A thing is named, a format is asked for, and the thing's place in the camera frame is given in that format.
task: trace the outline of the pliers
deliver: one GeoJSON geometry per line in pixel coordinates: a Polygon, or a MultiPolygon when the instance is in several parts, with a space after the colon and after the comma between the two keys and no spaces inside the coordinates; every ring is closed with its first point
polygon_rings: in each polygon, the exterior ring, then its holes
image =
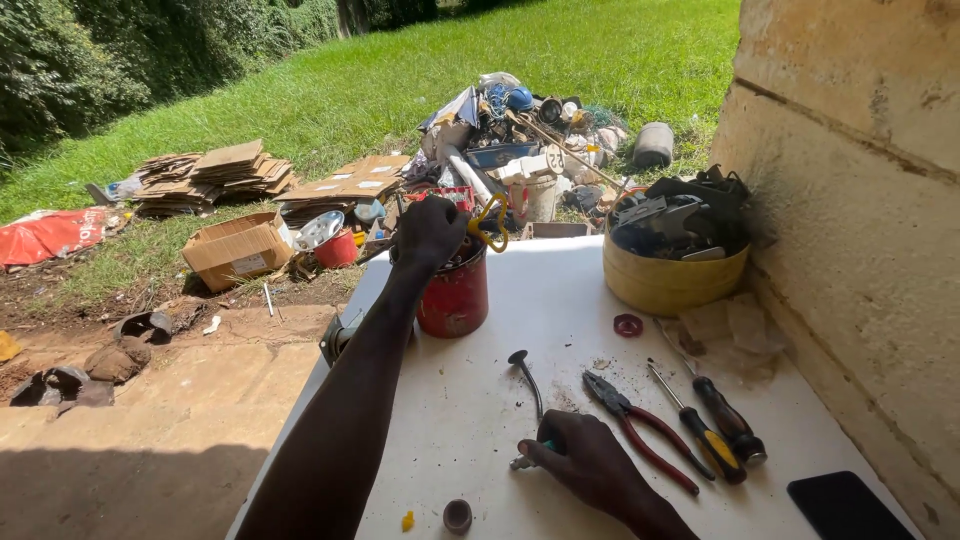
{"type": "Polygon", "coordinates": [[[650,450],[650,447],[636,434],[634,426],[630,423],[631,416],[662,433],[663,436],[670,441],[670,444],[672,444],[687,461],[692,463],[704,478],[709,480],[716,479],[713,472],[693,455],[693,452],[690,451],[690,447],[686,446],[684,440],[669,426],[664,424],[660,418],[657,418],[651,412],[638,406],[630,405],[630,400],[624,397],[623,394],[617,392],[612,384],[589,371],[584,372],[584,384],[590,393],[603,404],[604,408],[609,411],[610,414],[617,417],[624,434],[627,435],[627,438],[630,439],[630,442],[633,443],[636,450],[640,452],[640,455],[663,471],[665,475],[676,481],[683,489],[689,492],[690,495],[696,497],[700,493],[700,488],[697,487],[697,484],[693,483],[693,480],[687,478],[684,473],[667,463],[662,457],[654,453],[653,450],[650,450]]]}

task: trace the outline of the helmet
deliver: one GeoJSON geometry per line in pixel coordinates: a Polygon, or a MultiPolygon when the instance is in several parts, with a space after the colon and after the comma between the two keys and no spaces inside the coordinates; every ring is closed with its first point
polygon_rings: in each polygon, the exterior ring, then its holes
{"type": "Polygon", "coordinates": [[[507,95],[507,107],[516,110],[530,110],[534,107],[534,96],[530,90],[517,86],[507,95]]]}

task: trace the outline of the lawn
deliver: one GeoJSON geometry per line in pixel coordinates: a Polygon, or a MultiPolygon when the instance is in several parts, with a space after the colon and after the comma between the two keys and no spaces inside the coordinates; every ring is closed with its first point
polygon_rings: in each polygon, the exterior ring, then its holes
{"type": "MultiPolygon", "coordinates": [[[[738,8],[737,0],[531,1],[330,42],[210,95],[65,140],[0,184],[0,223],[38,208],[87,206],[84,184],[123,179],[146,158],[258,137],[303,176],[320,178],[374,151],[409,150],[426,115],[480,73],[499,70],[537,93],[611,108],[634,133],[645,122],[668,122],[680,157],[671,172],[692,172],[706,163],[732,76],[738,8]]],[[[200,223],[135,223],[101,250],[111,261],[93,258],[66,289],[103,294],[143,272],[173,269],[200,223]]]]}

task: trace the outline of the black phone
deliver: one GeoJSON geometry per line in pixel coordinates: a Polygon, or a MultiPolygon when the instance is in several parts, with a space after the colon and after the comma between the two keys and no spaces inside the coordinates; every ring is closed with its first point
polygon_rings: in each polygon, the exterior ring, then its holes
{"type": "Polygon", "coordinates": [[[850,471],[794,480],[786,492],[824,540],[916,540],[850,471]]]}

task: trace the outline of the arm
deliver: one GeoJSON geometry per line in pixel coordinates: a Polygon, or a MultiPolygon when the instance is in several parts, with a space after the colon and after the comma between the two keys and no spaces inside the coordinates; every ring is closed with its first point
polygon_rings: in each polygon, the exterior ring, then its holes
{"type": "Polygon", "coordinates": [[[677,510],[643,479],[610,427],[595,416],[548,410],[537,440],[520,441],[517,449],[637,538],[697,540],[677,510]],[[541,444],[545,441],[553,441],[556,452],[541,444]]]}
{"type": "Polygon", "coordinates": [[[277,452],[238,539],[353,538],[383,455],[417,302],[463,243],[467,221],[438,197],[400,216],[399,258],[383,292],[277,452]]]}

